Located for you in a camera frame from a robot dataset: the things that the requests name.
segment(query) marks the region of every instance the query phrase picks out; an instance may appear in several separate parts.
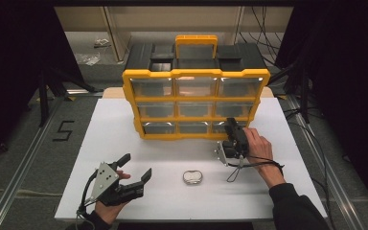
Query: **black jacket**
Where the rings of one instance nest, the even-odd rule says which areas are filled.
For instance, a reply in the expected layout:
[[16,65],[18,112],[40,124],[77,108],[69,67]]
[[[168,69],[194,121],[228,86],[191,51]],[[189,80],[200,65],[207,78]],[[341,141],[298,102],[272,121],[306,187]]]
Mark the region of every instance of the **black jacket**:
[[[280,184],[269,191],[273,200],[273,218],[278,230],[324,230],[329,229],[327,222],[305,195],[298,195],[292,184]],[[95,211],[88,218],[95,230],[108,230],[111,225],[105,223]],[[92,230],[88,221],[78,225],[79,230]],[[66,230],[75,230],[75,224]]]

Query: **cable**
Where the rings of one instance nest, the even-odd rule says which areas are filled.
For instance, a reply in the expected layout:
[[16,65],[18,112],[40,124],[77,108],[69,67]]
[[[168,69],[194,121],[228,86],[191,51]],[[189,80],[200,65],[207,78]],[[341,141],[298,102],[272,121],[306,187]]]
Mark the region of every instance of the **cable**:
[[[83,219],[83,217],[82,217],[81,215],[77,214],[77,216],[76,216],[76,224],[75,224],[76,230],[79,230],[79,226],[78,226],[79,218],[80,218],[80,219]],[[88,220],[88,219],[85,219],[85,221],[86,221],[87,223],[91,224],[91,226],[92,226],[92,230],[95,230],[95,224],[94,224],[92,221],[90,221],[90,220]]]
[[280,43],[282,43],[283,41],[282,41],[282,39],[280,39],[280,37],[277,35],[277,33],[275,32],[274,34],[277,36],[277,39],[279,39]]
[[[314,106],[314,107],[308,107],[307,109],[319,109],[319,108]],[[284,110],[283,112],[284,112],[284,113],[291,112],[290,114],[288,114],[288,115],[286,116],[286,120],[288,120],[288,119],[290,119],[292,116],[297,115],[298,113],[300,113],[300,112],[301,112],[301,108],[288,109],[288,110]],[[310,114],[311,116],[317,117],[317,118],[321,118],[321,117],[318,117],[318,116],[316,116],[316,115],[314,115],[314,114],[311,114],[311,113],[308,113],[308,114]]]
[[280,173],[282,175],[284,175],[283,174],[283,167],[284,167],[284,165],[282,166],[282,165],[280,165],[279,163],[277,163],[274,160],[263,158],[263,157],[259,157],[259,156],[252,156],[252,155],[247,155],[246,157],[247,158],[261,159],[261,160],[265,160],[265,161],[264,162],[254,163],[254,164],[246,164],[246,165],[244,165],[243,163],[241,163],[239,165],[234,165],[234,164],[228,163],[228,166],[235,167],[236,169],[229,175],[229,177],[226,179],[226,182],[228,182],[228,183],[234,182],[236,180],[236,178],[238,177],[239,171],[241,169],[243,169],[243,168],[257,167],[257,166],[261,166],[261,165],[274,165],[274,166],[276,166],[279,169]]
[[277,87],[277,86],[280,86],[282,84],[285,84],[286,82],[281,82],[281,83],[278,83],[278,84],[270,84],[270,87]]
[[86,182],[85,188],[84,188],[83,193],[82,193],[80,207],[77,210],[77,214],[78,215],[82,215],[86,219],[88,218],[88,214],[86,213],[86,207],[88,205],[91,205],[92,204],[92,203],[90,203],[88,205],[85,205],[86,193],[88,191],[88,188],[89,188],[89,185],[91,184],[91,182],[95,179],[95,177],[97,177],[97,172],[98,172],[98,170],[95,170],[94,173],[92,173],[92,175],[89,176],[88,181]]
[[[267,46],[267,45],[268,45],[267,43],[263,43],[263,42],[261,42],[261,41],[258,41],[258,39],[256,39],[256,37],[254,37],[254,36],[252,35],[252,33],[250,33],[250,32],[248,32],[248,33],[249,33],[249,36],[250,36],[253,40],[255,40],[257,44],[262,44],[262,45],[264,45],[264,46]],[[276,47],[276,46],[270,46],[270,48],[280,50],[280,48],[279,48],[279,47]]]
[[242,11],[244,11],[244,7],[241,7],[241,11],[240,11],[240,14],[239,14],[239,17],[238,17],[238,24],[237,24],[236,31],[235,31],[234,45],[235,45],[235,42],[237,41],[236,36],[238,34],[238,29],[240,28],[239,25],[241,24],[241,17],[243,15],[243,12]]
[[296,123],[292,123],[292,122],[288,122],[290,125],[295,125],[298,126],[300,128],[303,128],[317,143],[320,151],[321,151],[321,156],[322,156],[322,161],[323,161],[323,166],[324,166],[324,185],[322,185],[321,183],[319,183],[319,181],[314,180],[315,182],[317,182],[318,184],[320,184],[320,186],[324,189],[325,192],[325,198],[326,198],[326,204],[327,204],[327,208],[326,211],[328,213],[328,216],[330,218],[330,223],[333,229],[336,229],[336,227],[334,226],[334,219],[331,213],[331,203],[330,203],[330,196],[329,196],[329,186],[328,186],[328,173],[327,173],[327,164],[325,163],[325,152],[322,150],[322,146],[320,144],[320,142],[318,141],[318,139],[315,137],[315,135],[308,130],[306,127],[304,126],[300,126],[299,124]]
[[[243,39],[243,41],[244,41],[244,43],[248,43],[247,42],[247,40],[244,38],[244,36],[242,35],[242,33],[239,33],[239,35],[241,36],[241,38]],[[268,63],[270,63],[270,64],[272,64],[273,66],[276,66],[276,64],[273,62],[273,61],[271,61],[271,60],[269,60],[269,59],[267,59],[265,56],[261,56],[265,61],[267,61]]]
[[[261,32],[260,32],[260,34],[259,34],[259,38],[258,38],[258,42],[260,41],[260,37],[261,37],[261,35],[263,34],[263,35],[264,35],[264,39],[265,39],[266,44],[267,44],[267,45],[266,45],[267,50],[268,50],[268,52],[270,53],[271,58],[272,58],[273,60],[275,60],[275,58],[273,57],[273,55],[271,54],[271,51],[270,51],[270,49],[269,49],[269,47],[272,47],[271,42],[270,42],[270,40],[267,38],[267,35],[265,34],[265,15],[266,15],[266,12],[267,12],[267,7],[262,7],[262,11],[263,11],[263,21],[262,21],[262,24],[261,24],[261,22],[260,22],[260,20],[259,20],[259,18],[258,18],[258,16],[257,16],[257,14],[255,13],[255,10],[254,10],[254,8],[253,8],[253,7],[252,7],[252,11],[253,11],[253,14],[254,14],[254,16],[255,16],[255,18],[256,18],[256,21],[258,22],[258,25],[259,25],[260,29],[261,29]],[[274,55],[277,57],[277,54],[276,54],[276,52],[274,51],[274,49],[273,49],[273,48],[272,48],[272,51],[273,51]]]

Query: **person's left hand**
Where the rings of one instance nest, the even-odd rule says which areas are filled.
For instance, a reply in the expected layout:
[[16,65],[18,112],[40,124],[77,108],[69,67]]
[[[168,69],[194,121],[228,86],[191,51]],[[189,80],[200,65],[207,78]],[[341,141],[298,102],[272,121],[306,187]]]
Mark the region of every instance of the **person's left hand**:
[[[129,179],[130,174],[126,174],[123,171],[116,171],[121,179]],[[105,206],[102,202],[97,201],[95,204],[95,212],[98,216],[107,224],[112,224],[115,218],[118,217],[121,210],[127,205],[128,202],[122,203],[117,206]]]

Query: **human hand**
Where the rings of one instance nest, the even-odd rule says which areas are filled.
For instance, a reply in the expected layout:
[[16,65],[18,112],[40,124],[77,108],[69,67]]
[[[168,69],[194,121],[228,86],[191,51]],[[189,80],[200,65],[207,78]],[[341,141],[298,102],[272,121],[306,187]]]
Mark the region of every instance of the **human hand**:
[[[130,178],[130,174],[126,174],[123,171],[116,171],[116,173],[121,179]],[[119,213],[127,204],[128,202],[116,206],[105,206],[102,202],[97,201],[97,203],[95,204],[95,212],[107,224],[112,224],[113,221],[115,221],[115,218],[118,217]]]
[[[261,136],[256,128],[243,128],[249,144],[247,160],[250,164],[257,164],[273,160],[271,143]],[[268,188],[277,184],[286,183],[279,168],[273,164],[264,164],[255,167],[264,179]]]

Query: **white tabletop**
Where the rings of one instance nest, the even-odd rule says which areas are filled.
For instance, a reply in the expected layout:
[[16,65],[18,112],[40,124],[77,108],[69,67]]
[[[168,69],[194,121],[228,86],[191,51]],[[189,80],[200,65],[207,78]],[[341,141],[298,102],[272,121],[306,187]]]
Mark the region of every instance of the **white tabletop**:
[[[261,100],[251,126],[272,143],[274,159],[285,165],[286,181],[294,184],[299,195],[308,196],[326,217],[277,99]],[[235,182],[226,182],[235,168],[224,167],[217,160],[215,148],[216,141],[203,139],[143,140],[134,129],[133,114],[126,100],[100,99],[55,218],[74,219],[83,188],[92,172],[99,168],[101,162],[112,163],[131,153],[132,159],[122,170],[131,173],[132,177],[123,182],[130,184],[139,181],[149,168],[152,168],[152,178],[145,186],[144,197],[132,200],[118,220],[272,219],[273,203],[257,172],[251,168],[242,169]],[[202,172],[200,184],[187,185],[183,182],[183,173],[191,170]]]

